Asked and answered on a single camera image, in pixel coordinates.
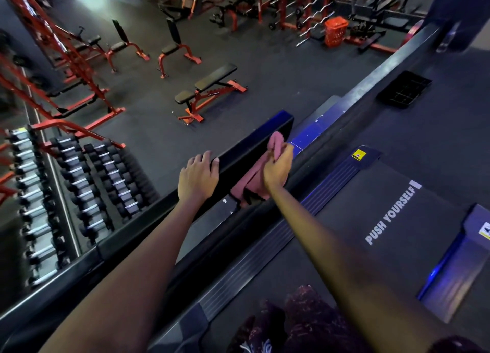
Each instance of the treadmill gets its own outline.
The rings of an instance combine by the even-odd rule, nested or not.
[[[485,241],[474,240],[481,240],[478,236],[483,238],[478,232],[490,222],[486,219],[487,210],[475,206],[467,215],[462,208],[426,189],[416,177],[405,176],[388,165],[380,151],[349,142],[378,116],[380,105],[375,101],[376,95],[401,72],[432,55],[439,39],[439,28],[427,25],[346,96],[327,101],[304,124],[296,126],[289,138],[295,146],[295,160],[286,184],[311,213],[342,232],[352,245],[370,251],[380,262],[387,262],[389,254],[405,251],[402,247],[406,243],[420,249],[408,261],[400,258],[389,266],[399,275],[393,278],[396,287],[422,302],[441,300],[437,290],[447,290],[444,285],[450,286],[459,279],[453,270],[468,269],[461,264],[469,263],[461,263],[457,257],[468,254],[461,252],[467,247],[478,251],[471,251],[477,255],[471,263],[475,271],[463,272],[472,274],[465,278],[465,285],[475,281],[488,255],[488,249],[482,246]],[[239,301],[254,279],[294,243],[291,230],[272,201],[236,210],[227,196],[235,180],[262,155],[270,134],[280,130],[287,137],[291,127],[292,116],[281,112],[220,156],[222,185],[191,227],[193,240],[189,237],[184,243],[155,326],[151,352],[199,351],[199,342],[213,328],[214,320]],[[380,190],[383,196],[376,196],[371,210],[368,203],[372,203],[374,192]],[[71,310],[156,227],[175,203],[175,192],[163,197],[3,314],[0,317],[3,351],[37,351]],[[386,215],[391,222],[384,219]],[[423,226],[418,218],[426,221]],[[400,234],[407,230],[409,234]],[[414,233],[425,236],[420,240]],[[423,257],[427,252],[431,252],[430,257]],[[457,307],[461,296],[450,294],[444,300]],[[430,309],[437,314],[436,307]]]

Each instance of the pink towel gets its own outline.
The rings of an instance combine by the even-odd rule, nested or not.
[[[264,166],[268,161],[269,153],[274,152],[274,161],[277,161],[282,154],[282,145],[284,136],[278,131],[271,135],[267,144],[267,152],[259,158],[253,167],[240,179],[240,181],[231,189],[230,193],[238,201],[241,207],[247,207],[252,204],[251,198],[257,196],[261,200],[268,200],[269,194],[264,186]]]

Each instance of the orange basket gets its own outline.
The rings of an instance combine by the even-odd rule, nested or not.
[[[349,22],[342,16],[328,19],[325,22],[325,44],[327,47],[340,46],[344,40]]]

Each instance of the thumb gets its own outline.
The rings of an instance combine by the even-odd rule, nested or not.
[[[219,158],[213,159],[211,163],[211,177],[219,178]]]

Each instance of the black grate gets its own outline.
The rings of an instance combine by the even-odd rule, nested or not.
[[[432,83],[432,80],[404,71],[396,77],[377,99],[387,105],[406,109]]]

